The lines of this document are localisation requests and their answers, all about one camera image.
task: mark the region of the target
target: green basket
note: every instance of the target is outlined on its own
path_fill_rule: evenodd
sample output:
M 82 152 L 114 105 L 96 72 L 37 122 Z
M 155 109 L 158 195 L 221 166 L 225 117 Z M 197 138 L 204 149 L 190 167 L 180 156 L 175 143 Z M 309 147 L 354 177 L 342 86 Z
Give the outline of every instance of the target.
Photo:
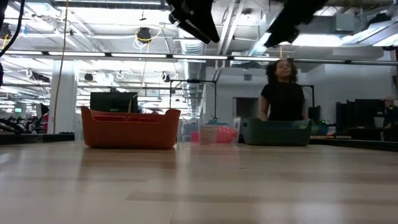
M 261 121 L 249 118 L 242 121 L 244 142 L 255 146 L 306 146 L 310 143 L 312 122 Z

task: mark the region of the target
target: woman's curly hair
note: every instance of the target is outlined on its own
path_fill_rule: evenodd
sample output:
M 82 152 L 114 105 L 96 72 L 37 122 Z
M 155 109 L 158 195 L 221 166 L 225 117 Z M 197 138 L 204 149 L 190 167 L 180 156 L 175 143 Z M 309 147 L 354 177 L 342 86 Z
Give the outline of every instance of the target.
M 278 78 L 276 77 L 276 68 L 277 68 L 278 63 L 283 60 L 286 60 L 286 59 L 280 59 L 280 60 L 276 61 L 275 63 L 267 66 L 268 83 L 275 83 L 278 81 Z M 287 60 L 287 61 L 292 66 L 292 73 L 290 74 L 289 82 L 297 83 L 297 67 L 294 65 L 293 60 Z

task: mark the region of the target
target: woman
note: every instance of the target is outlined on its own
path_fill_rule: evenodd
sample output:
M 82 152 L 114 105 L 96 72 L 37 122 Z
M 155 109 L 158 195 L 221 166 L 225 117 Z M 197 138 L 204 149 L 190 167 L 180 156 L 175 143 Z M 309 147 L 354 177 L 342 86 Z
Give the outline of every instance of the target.
M 297 84 L 297 68 L 290 60 L 279 60 L 267 67 L 268 84 L 260 97 L 263 121 L 299 121 L 308 119 L 304 110 L 304 92 Z

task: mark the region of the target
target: orange plastic tub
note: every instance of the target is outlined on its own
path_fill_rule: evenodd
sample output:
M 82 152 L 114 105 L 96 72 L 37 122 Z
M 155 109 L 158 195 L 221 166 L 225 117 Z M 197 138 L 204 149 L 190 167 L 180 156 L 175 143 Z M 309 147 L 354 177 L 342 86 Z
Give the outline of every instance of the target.
M 83 135 L 89 147 L 170 149 L 177 140 L 181 111 L 165 115 L 105 113 L 81 107 Z

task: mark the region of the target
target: black t-shirt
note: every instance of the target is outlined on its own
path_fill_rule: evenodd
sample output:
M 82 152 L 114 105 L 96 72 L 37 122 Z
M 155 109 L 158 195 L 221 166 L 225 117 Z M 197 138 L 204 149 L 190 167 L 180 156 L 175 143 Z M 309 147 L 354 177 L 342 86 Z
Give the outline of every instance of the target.
M 304 92 L 296 83 L 272 83 L 261 92 L 271 107 L 270 121 L 303 120 Z

